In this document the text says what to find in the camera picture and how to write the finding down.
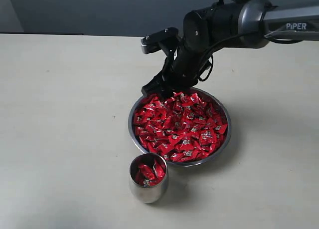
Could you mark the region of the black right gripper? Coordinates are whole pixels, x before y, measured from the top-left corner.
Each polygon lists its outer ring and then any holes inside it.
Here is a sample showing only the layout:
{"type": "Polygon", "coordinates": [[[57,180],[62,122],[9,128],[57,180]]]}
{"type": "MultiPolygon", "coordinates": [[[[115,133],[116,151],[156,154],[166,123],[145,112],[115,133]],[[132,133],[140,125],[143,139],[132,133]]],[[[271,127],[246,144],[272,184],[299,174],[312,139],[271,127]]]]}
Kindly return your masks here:
{"type": "Polygon", "coordinates": [[[143,96],[160,94],[161,99],[173,97],[174,92],[184,91],[199,82],[208,79],[209,74],[201,77],[204,71],[212,72],[212,60],[181,45],[176,50],[176,57],[168,59],[161,75],[156,75],[141,89],[143,96]]]}

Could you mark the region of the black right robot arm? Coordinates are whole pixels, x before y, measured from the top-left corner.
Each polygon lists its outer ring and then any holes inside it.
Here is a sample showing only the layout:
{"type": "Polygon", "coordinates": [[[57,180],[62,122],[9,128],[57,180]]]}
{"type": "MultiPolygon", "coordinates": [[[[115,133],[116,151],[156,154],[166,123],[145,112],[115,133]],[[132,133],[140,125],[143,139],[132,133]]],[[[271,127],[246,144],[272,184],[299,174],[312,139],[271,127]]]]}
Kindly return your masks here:
{"type": "Polygon", "coordinates": [[[213,54],[223,48],[265,47],[269,42],[294,44],[319,38],[318,2],[275,6],[268,0],[219,0],[189,12],[183,35],[168,27],[141,41],[144,54],[163,51],[161,71],[142,87],[142,94],[169,98],[210,76],[213,54]]]}

